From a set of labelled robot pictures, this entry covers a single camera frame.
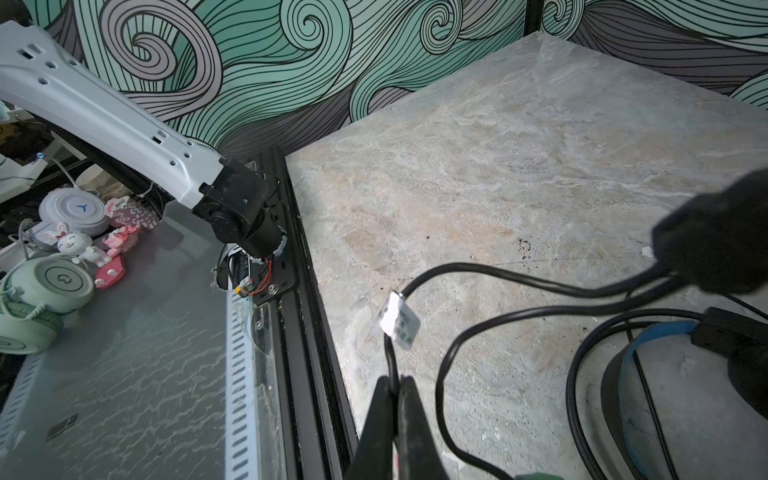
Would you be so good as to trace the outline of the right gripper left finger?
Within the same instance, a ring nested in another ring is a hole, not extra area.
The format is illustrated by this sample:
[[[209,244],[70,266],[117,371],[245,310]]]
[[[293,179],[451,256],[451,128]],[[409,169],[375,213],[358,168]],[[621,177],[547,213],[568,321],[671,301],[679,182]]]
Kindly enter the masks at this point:
[[[357,449],[344,476],[350,480],[392,480],[394,397],[389,378],[378,379]]]

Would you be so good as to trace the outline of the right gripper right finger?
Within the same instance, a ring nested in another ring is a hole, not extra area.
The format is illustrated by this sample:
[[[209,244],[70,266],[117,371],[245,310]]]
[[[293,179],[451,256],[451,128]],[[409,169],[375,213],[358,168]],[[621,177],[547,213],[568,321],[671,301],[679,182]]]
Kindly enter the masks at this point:
[[[400,381],[395,420],[399,479],[448,480],[413,377]]]

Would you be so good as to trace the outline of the black blue headphones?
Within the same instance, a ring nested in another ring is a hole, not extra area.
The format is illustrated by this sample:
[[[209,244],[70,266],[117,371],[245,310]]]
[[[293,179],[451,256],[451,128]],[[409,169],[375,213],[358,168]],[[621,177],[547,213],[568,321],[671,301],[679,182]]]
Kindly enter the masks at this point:
[[[592,479],[767,475],[767,174],[662,220],[652,250],[689,302],[623,311],[575,352],[565,387]]]

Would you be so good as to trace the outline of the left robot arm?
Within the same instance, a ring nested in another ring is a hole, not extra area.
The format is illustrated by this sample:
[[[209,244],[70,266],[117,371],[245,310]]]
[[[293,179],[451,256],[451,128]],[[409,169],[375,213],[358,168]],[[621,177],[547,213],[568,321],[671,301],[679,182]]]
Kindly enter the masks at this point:
[[[1,97],[144,175],[221,242],[259,259],[282,253],[285,235],[267,211],[264,179],[163,124],[40,27],[2,23]]]

